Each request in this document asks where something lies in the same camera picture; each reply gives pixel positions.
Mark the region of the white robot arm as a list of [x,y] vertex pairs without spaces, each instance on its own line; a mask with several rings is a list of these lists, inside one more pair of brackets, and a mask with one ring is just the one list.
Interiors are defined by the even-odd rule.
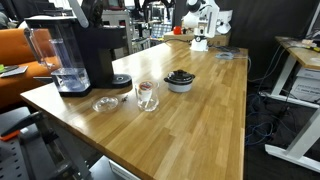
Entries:
[[231,30],[233,11],[221,10],[215,0],[187,0],[186,7],[188,13],[183,17],[183,25],[193,29],[191,50],[207,51],[208,38]]

